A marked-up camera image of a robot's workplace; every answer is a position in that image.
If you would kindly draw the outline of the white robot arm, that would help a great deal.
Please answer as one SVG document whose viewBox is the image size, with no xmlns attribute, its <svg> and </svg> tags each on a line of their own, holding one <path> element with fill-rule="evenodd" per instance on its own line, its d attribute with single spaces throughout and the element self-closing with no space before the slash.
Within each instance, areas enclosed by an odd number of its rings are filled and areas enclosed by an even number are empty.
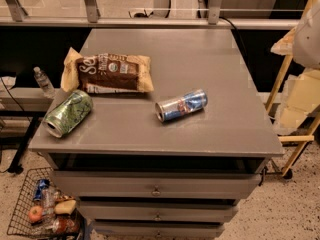
<svg viewBox="0 0 320 240">
<path fill-rule="evenodd" d="M 320 68 L 320 0 L 299 21 L 292 51 L 296 63 L 306 68 Z"/>
</svg>

